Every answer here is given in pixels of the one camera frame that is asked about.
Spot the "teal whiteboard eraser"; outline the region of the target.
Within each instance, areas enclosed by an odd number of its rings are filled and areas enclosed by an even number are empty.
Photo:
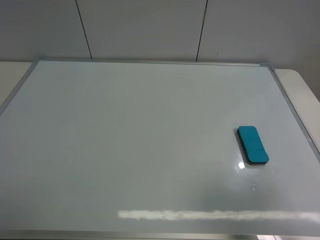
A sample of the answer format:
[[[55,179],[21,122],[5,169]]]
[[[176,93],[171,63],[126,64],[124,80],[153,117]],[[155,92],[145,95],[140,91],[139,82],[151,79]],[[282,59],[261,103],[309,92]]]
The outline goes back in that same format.
[[[269,156],[255,126],[239,126],[237,134],[246,160],[250,165],[266,165],[269,162]]]

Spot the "white whiteboard with aluminium frame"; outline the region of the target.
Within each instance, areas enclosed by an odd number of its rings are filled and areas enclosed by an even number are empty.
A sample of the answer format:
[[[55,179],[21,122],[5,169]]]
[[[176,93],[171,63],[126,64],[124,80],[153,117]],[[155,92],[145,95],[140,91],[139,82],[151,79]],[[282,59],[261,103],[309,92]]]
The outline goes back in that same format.
[[[319,236],[320,153],[269,65],[38,59],[0,107],[2,239]]]

